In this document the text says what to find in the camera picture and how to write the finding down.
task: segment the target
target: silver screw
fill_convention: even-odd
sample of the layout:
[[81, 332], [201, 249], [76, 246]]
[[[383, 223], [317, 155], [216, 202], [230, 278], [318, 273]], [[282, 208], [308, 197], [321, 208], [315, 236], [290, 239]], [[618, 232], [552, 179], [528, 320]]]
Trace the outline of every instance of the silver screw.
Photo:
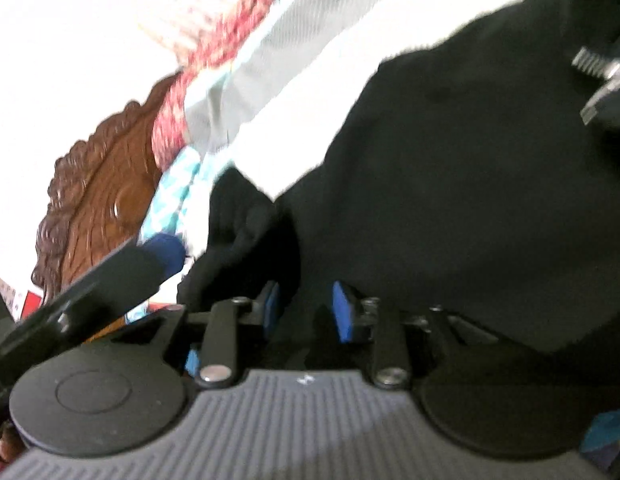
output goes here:
[[401, 386], [408, 379], [403, 368], [384, 368], [376, 374], [376, 380], [383, 386]]
[[232, 302], [237, 305], [245, 305], [251, 303], [252, 300], [250, 298], [246, 298], [245, 296], [237, 296], [236, 298], [232, 298]]
[[225, 365], [208, 365], [199, 372], [201, 379], [207, 383], [219, 383], [228, 380], [232, 370]]
[[364, 298], [361, 300], [361, 307], [366, 314], [376, 314], [379, 308], [379, 298]]
[[308, 386], [309, 384], [314, 383], [314, 377], [310, 374], [305, 374], [303, 377], [299, 377], [296, 382], [302, 384], [303, 386]]
[[414, 325], [418, 326], [421, 329], [425, 329], [429, 326], [428, 320], [423, 316], [416, 316], [411, 321]]
[[59, 319], [57, 319], [56, 322], [58, 323], [62, 334], [65, 334], [70, 328], [70, 318], [65, 312], [59, 316]]

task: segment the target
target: carved wooden headboard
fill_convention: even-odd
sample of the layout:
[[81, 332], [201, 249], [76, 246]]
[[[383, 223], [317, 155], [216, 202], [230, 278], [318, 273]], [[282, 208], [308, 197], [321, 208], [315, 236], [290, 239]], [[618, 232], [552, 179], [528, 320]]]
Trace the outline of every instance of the carved wooden headboard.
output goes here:
[[32, 272], [44, 302], [137, 234], [161, 177], [152, 124], [174, 78], [159, 81], [145, 104], [129, 102], [56, 161]]

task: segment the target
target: gray ribbed mat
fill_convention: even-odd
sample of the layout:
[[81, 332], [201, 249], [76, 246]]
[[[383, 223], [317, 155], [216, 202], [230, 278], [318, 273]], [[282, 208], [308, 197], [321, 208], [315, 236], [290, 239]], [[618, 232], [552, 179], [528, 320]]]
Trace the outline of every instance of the gray ribbed mat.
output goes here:
[[379, 1], [294, 0], [224, 88], [213, 89], [207, 99], [186, 109], [194, 147], [203, 155], [229, 144], [242, 124]]
[[104, 459], [27, 453], [0, 480], [603, 480], [575, 452], [496, 462], [444, 440], [404, 393], [358, 372], [253, 371], [199, 396], [143, 449]]

